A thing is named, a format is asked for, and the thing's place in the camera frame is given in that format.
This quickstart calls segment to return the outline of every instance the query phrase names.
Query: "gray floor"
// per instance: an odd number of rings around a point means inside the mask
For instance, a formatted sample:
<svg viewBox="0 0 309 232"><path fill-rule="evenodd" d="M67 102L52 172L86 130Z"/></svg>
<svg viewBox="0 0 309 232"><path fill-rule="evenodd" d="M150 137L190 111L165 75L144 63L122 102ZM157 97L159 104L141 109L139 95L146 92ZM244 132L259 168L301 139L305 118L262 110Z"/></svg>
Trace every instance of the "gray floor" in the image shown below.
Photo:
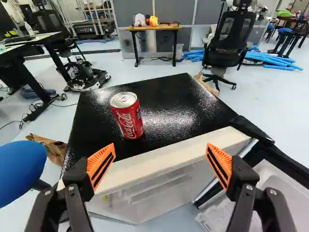
<svg viewBox="0 0 309 232"><path fill-rule="evenodd" d="M265 52L273 48L275 42L261 43L260 49ZM94 49L95 45L83 44L83 50ZM115 49L117 43L100 44L98 50ZM309 42L306 39L301 49L295 48L291 58L297 60L296 65L304 71L282 71L266 69L260 66L242 66L237 72L231 68L225 75L230 81L237 82L237 89L221 84L220 98L238 114L247 117L263 129L276 141L276 145L287 155L309 167L306 153L309 125L307 117L309 71L307 69ZM201 70L201 62L184 61L174 68L171 63L153 61L134 67L133 59L122 59L120 53L86 55L95 68L107 70L112 76L105 86L146 80L177 73L195 75ZM54 88L58 93L65 86L63 78L55 71L55 65L50 58L26 61L27 68L45 88ZM12 120L20 120L21 115L29 112L28 106L33 100L23 99L19 93L6 96L0 91L0 96L7 97L0 103L0 127ZM78 93L68 93L64 102L59 105L69 105L78 101ZM29 133L67 142L70 134L76 106L65 108L50 106L37 120L26 123L19 130L18 123L0 130L0 145L17 140L24 140ZM42 179L51 184L59 177L60 167L50 161L46 162ZM20 232L27 222L32 204L37 192L30 191L15 202L0 210L0 222L3 231ZM165 215L155 218L139 226L127 225L110 220L93 219L95 231L203 231L194 221L197 211L190 205L185 205Z"/></svg>

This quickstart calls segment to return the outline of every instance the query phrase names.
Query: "chair base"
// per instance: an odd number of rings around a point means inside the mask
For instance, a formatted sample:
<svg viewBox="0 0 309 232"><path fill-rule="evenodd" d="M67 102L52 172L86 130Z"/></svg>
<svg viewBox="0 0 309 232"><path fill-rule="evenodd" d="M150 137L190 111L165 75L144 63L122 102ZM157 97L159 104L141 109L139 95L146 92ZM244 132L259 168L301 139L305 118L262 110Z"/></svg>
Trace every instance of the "chair base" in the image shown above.
<svg viewBox="0 0 309 232"><path fill-rule="evenodd" d="M205 80L203 80L203 82L213 81L215 83L216 89L218 91L220 91L218 81L224 82L228 85L232 85L232 90L236 89L237 84L235 82L230 82L228 80L225 80L221 76L217 76L217 75L213 75L213 74L204 74L204 73L203 73L203 76L208 77Z"/></svg>

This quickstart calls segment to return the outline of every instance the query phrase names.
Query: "gray partition panel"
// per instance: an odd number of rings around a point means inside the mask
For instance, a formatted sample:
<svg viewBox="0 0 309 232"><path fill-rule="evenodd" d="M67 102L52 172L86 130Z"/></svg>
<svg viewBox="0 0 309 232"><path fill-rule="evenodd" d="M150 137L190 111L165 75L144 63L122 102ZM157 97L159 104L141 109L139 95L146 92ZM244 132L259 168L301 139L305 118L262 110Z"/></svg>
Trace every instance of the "gray partition panel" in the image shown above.
<svg viewBox="0 0 309 232"><path fill-rule="evenodd" d="M262 19L262 20L256 20L254 25L259 25L259 26L266 26L266 24L269 23L269 20L267 19Z"/></svg>
<svg viewBox="0 0 309 232"><path fill-rule="evenodd" d="M155 0L155 16L159 22L191 25L195 0Z"/></svg>
<svg viewBox="0 0 309 232"><path fill-rule="evenodd" d="M261 36L263 35L264 29L265 28L253 28L248 37L248 42L258 44L260 42Z"/></svg>
<svg viewBox="0 0 309 232"><path fill-rule="evenodd" d="M195 24L217 24L221 6L220 0L198 0Z"/></svg>
<svg viewBox="0 0 309 232"><path fill-rule="evenodd" d="M191 28L182 28L177 33L177 43L184 44L183 51L188 51L191 36ZM172 31L156 31L156 51L171 52L174 45L174 34Z"/></svg>
<svg viewBox="0 0 309 232"><path fill-rule="evenodd" d="M118 37L119 37L120 48L123 53L134 52L132 35L130 31L119 30Z"/></svg>
<svg viewBox="0 0 309 232"><path fill-rule="evenodd" d="M152 0L113 0L117 24L119 27L127 27L134 23L134 15L153 14Z"/></svg>

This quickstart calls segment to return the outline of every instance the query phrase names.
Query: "coca-cola can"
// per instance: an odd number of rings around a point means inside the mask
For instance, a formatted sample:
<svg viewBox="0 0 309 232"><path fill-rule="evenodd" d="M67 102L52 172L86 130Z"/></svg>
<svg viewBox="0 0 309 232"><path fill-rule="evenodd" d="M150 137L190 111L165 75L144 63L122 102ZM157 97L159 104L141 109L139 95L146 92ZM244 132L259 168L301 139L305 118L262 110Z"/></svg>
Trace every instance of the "coca-cola can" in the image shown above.
<svg viewBox="0 0 309 232"><path fill-rule="evenodd" d="M111 98L110 104L123 137L126 139L140 138L144 133L144 127L140 115L140 102L136 94L117 93Z"/></svg>

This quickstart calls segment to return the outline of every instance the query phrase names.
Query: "yellow object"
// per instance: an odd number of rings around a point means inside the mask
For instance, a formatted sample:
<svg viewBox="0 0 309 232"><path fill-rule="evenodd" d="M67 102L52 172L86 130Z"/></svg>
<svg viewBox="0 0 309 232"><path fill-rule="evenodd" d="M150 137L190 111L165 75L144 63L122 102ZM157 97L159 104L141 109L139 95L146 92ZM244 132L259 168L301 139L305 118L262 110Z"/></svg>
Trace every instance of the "yellow object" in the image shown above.
<svg viewBox="0 0 309 232"><path fill-rule="evenodd" d="M159 24L158 24L158 18L155 17L154 15L153 15L153 16L150 16L150 18L149 18L149 25L152 26L152 27L159 26Z"/></svg>
<svg viewBox="0 0 309 232"><path fill-rule="evenodd" d="M10 33L11 35L17 35L17 33L16 33L14 30L9 31L9 33Z"/></svg>

